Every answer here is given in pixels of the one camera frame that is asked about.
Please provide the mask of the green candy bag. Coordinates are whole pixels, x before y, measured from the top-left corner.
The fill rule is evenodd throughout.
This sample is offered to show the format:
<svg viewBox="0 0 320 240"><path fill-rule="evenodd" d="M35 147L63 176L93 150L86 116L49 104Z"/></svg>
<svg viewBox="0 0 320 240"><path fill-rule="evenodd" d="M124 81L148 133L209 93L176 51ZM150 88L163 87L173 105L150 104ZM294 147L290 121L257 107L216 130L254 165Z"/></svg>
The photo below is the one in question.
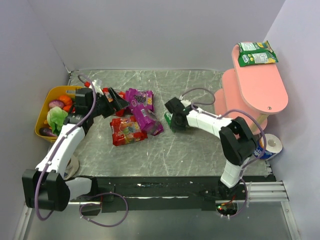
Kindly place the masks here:
<svg viewBox="0 0 320 240"><path fill-rule="evenodd" d="M164 118L169 126L169 128L172 130L172 126L171 126L171 123L172 123L172 115L169 113L169 112L166 112L164 114Z"/></svg>
<svg viewBox="0 0 320 240"><path fill-rule="evenodd" d="M240 67L253 65L275 64L278 62L276 53L268 40L264 42L239 42L238 64Z"/></svg>

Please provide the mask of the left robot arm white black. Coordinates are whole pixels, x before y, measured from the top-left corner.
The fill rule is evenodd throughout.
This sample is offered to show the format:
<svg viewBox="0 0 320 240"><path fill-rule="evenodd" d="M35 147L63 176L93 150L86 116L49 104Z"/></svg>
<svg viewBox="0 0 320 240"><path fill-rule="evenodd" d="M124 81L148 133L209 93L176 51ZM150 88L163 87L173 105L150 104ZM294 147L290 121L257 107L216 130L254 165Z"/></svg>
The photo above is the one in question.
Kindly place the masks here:
<svg viewBox="0 0 320 240"><path fill-rule="evenodd" d="M80 196L98 193L98 181L94 176L80 176L64 180L64 173L76 148L85 138L94 118L107 118L125 109L129 103L112 88L110 98L83 87L75 91L74 110L63 122L61 132L46 157L35 169L27 169L22 175L25 203L37 210L63 211L69 201Z"/></svg>

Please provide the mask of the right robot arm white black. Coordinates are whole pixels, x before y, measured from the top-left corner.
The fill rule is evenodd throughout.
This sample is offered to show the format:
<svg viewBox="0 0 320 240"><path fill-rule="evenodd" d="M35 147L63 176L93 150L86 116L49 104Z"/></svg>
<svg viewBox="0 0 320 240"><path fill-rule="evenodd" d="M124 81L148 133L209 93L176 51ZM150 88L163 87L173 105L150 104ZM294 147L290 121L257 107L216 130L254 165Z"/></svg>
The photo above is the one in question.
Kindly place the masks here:
<svg viewBox="0 0 320 240"><path fill-rule="evenodd" d="M221 117L177 97L165 103L170 114L170 128L184 131L197 128L219 138L226 164L220 181L227 188L235 187L243 177L245 164L257 147L254 135L242 117Z"/></svg>

